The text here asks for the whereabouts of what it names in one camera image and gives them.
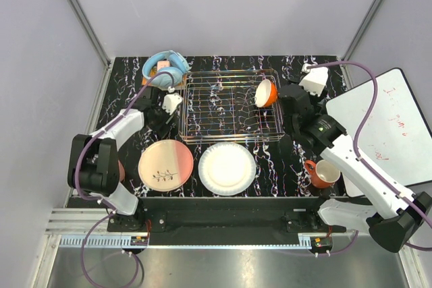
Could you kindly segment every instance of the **rack wire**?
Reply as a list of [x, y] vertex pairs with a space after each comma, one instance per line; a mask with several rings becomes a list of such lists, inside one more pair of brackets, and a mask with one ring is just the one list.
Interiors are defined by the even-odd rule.
[[255, 90], [264, 79], [280, 87], [272, 69], [189, 72], [179, 129], [182, 139], [189, 144], [278, 141], [284, 134], [279, 103], [261, 109], [254, 104]]

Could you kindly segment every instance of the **white wall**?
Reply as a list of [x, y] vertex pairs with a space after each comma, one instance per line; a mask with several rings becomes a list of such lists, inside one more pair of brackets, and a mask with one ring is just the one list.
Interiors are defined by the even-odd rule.
[[79, 0], [111, 57], [343, 55], [372, 0]]
[[[376, 74], [393, 67], [402, 68], [429, 126], [432, 126], [431, 17], [431, 0], [385, 0], [352, 58], [369, 66]], [[367, 80], [357, 69], [350, 72], [355, 84]], [[432, 157], [418, 158], [425, 159], [425, 167], [431, 170], [432, 179]], [[414, 191], [432, 195], [432, 184], [417, 186]], [[414, 235], [413, 242], [432, 246], [432, 229], [423, 225]], [[432, 253], [420, 252], [420, 256], [432, 283]]]
[[103, 75], [67, 0], [0, 0], [0, 278], [29, 287]]

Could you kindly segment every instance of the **plate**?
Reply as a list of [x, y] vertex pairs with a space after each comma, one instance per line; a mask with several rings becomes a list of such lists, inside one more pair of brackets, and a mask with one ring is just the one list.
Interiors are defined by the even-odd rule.
[[184, 185], [193, 168], [194, 159], [186, 145], [175, 140], [162, 140], [141, 154], [138, 174], [150, 189], [168, 192]]
[[210, 146], [198, 164], [202, 184], [220, 196], [232, 196], [246, 190], [253, 182], [256, 171], [253, 155], [237, 143]]

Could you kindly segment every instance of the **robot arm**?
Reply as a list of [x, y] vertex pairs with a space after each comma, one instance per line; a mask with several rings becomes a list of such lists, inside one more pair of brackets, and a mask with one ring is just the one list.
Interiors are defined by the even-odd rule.
[[[151, 128], [160, 138], [164, 138], [168, 134], [171, 129], [173, 113], [182, 102], [182, 97], [177, 93], [166, 94], [160, 107], [157, 104], [160, 92], [158, 88], [149, 86], [143, 96], [113, 127], [106, 130], [112, 122], [110, 121], [90, 135], [78, 134], [75, 136], [72, 141], [67, 175], [67, 182], [70, 187], [75, 187], [76, 164], [84, 146], [92, 137], [104, 131], [105, 133], [88, 149], [82, 162], [79, 175], [80, 187], [91, 196], [101, 197], [108, 201], [117, 209], [118, 214], [134, 215], [139, 218], [139, 215], [135, 215], [139, 199], [119, 181], [117, 151], [128, 138], [144, 126]], [[124, 113], [125, 109], [122, 109], [114, 119]]]
[[[358, 160], [353, 152], [352, 138], [319, 104], [326, 95], [324, 87], [327, 72], [322, 69], [315, 77], [309, 74], [301, 83], [289, 84], [280, 89], [285, 132], [305, 148], [335, 165], [372, 203], [372, 206], [362, 206], [330, 199], [320, 206], [318, 214], [328, 225], [369, 232], [380, 246], [398, 252], [423, 220]], [[392, 179], [368, 156], [362, 153], [361, 157], [401, 192], [400, 196], [414, 202], [422, 211], [429, 211], [432, 198], [428, 194], [423, 192], [415, 195]]]

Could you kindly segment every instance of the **plate with leaf design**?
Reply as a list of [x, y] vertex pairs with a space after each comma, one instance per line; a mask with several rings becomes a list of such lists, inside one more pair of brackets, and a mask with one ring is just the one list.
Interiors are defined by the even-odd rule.
[[138, 163], [144, 185], [158, 192], [181, 187], [192, 174], [194, 159], [188, 147], [175, 140], [162, 140], [150, 145]]

